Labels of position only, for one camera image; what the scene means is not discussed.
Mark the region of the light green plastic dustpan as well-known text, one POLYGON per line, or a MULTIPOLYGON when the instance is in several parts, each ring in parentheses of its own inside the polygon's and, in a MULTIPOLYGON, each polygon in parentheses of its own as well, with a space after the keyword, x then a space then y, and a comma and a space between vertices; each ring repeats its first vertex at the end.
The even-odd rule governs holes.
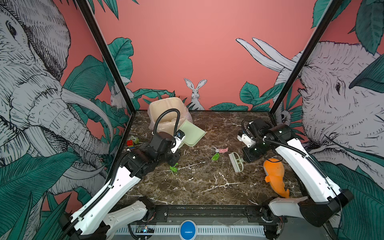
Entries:
POLYGON ((185 133, 182 145, 187 145, 189 147, 195 146, 207 133, 188 120, 184 121, 179 130, 185 133))

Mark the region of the cream plastic trash bin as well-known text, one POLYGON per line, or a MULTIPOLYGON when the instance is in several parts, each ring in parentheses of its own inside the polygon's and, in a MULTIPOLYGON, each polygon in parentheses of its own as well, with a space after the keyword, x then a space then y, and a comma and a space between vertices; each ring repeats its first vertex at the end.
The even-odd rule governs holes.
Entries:
MULTIPOLYGON (((182 102, 180 98, 172 97, 166 98, 162 100, 158 100, 152 102, 148 108, 148 115, 150 117, 151 123, 149 125, 149 129, 151 131, 154 130, 154 126, 158 117, 168 109, 178 109, 180 112, 180 120, 178 123, 178 129, 181 125, 188 120, 189 122, 193 122, 192 116, 189 113, 189 110, 182 102)), ((166 114, 159 122, 157 127, 157 132, 165 132, 170 135, 174 135, 174 127, 177 119, 177 113, 171 112, 166 114)))

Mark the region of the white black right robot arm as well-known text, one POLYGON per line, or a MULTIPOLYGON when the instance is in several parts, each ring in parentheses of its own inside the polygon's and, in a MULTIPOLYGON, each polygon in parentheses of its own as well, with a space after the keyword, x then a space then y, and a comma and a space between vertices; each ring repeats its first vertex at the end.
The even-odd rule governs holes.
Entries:
POLYGON ((308 196, 302 198, 275 198, 269 201, 268 216, 305 219, 321 227, 354 199, 348 189, 341 189, 318 166, 302 146, 293 130, 285 125, 272 126, 262 119, 242 121, 238 140, 243 142, 244 160, 258 160, 269 150, 274 150, 292 168, 304 184, 308 196))

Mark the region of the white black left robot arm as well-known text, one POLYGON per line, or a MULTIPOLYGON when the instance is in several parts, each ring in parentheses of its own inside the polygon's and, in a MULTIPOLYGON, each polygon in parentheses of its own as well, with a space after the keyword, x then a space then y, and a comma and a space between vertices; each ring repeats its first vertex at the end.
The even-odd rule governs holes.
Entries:
POLYGON ((160 120, 175 112, 179 123, 178 109, 163 112, 156 120, 150 142, 122 155, 112 170, 111 179, 92 197, 84 207, 72 215, 64 214, 59 224, 63 232, 60 240, 111 240, 116 231, 133 222, 151 220, 155 216, 155 205, 146 197, 140 197, 132 205, 112 212, 116 203, 147 174, 162 163, 174 167, 180 159, 179 146, 185 133, 174 129, 172 135, 158 132, 160 120))

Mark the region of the light green hand brush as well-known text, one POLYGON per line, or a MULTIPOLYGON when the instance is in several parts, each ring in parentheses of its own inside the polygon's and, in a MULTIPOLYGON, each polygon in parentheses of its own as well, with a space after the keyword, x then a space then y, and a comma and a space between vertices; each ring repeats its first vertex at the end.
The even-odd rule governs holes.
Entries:
POLYGON ((236 173, 241 173, 244 170, 244 160, 236 152, 229 154, 230 161, 236 173))

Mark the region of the clear plastic bin liner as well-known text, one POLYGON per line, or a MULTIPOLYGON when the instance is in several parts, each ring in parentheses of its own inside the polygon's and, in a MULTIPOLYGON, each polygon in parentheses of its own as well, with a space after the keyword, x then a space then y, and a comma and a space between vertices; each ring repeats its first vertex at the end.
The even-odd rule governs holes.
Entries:
MULTIPOLYGON (((148 109, 148 115, 149 115, 150 121, 151 121, 150 125, 149 125, 149 129, 151 131, 153 131, 156 120, 158 119, 158 117, 163 112, 165 112, 166 110, 173 109, 173 108, 178 109, 180 112, 180 120, 179 120, 177 129, 180 128, 180 126, 184 123, 185 120, 188 120, 189 122, 192 121, 192 116, 189 113, 189 111, 187 110, 187 108, 184 106, 184 104, 182 104, 180 107, 165 107, 165 106, 154 107, 154 106, 152 106, 148 109)), ((171 112, 171 113, 166 114, 160 120, 158 127, 157 127, 157 132, 165 132, 165 133, 168 133, 170 135, 173 135, 176 119, 177 119, 177 113, 176 112, 171 112)))

